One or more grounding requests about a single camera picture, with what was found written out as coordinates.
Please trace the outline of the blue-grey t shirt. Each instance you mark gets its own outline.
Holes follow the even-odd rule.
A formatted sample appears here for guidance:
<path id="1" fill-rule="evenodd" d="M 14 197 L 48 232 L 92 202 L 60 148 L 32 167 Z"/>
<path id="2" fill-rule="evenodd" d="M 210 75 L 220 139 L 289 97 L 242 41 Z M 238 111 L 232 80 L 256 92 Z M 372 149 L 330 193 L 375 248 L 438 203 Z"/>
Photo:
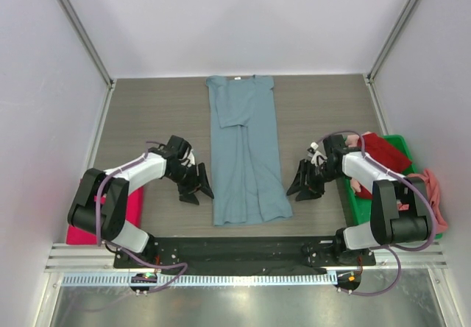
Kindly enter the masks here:
<path id="1" fill-rule="evenodd" d="M 257 225 L 293 212 L 282 182 L 270 76 L 206 79 L 213 224 Z"/>

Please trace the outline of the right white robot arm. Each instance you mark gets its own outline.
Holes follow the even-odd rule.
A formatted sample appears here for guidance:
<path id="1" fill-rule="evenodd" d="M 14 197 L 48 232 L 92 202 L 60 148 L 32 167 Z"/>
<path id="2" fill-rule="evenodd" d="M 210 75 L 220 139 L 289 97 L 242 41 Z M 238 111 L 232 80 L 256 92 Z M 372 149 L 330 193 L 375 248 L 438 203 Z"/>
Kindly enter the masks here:
<path id="1" fill-rule="evenodd" d="M 425 184 L 378 163 L 364 145 L 348 147 L 341 133 L 310 145 L 286 194 L 297 202 L 319 199 L 325 184 L 341 177 L 357 180 L 372 195 L 369 220 L 337 230 L 326 247 L 307 245 L 309 262 L 326 255 L 336 264 L 354 265 L 375 248 L 407 250 L 409 242 L 420 242 L 422 250 L 431 244 L 436 225 Z"/>

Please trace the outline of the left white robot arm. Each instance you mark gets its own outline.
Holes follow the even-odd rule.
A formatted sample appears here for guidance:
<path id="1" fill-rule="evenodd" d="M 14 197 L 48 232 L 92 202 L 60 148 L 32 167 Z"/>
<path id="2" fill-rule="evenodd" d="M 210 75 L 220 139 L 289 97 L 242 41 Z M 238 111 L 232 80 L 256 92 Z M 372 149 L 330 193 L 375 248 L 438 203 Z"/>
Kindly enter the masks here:
<path id="1" fill-rule="evenodd" d="M 88 169 L 82 176 L 68 213 L 68 224 L 120 247 L 139 267 L 156 262 L 157 246 L 150 233 L 126 218 L 129 196 L 153 180 L 177 184 L 179 201 L 199 205 L 197 192 L 213 199 L 205 165 L 194 157 L 191 144 L 172 135 L 166 143 L 149 142 L 135 160 L 112 169 Z"/>

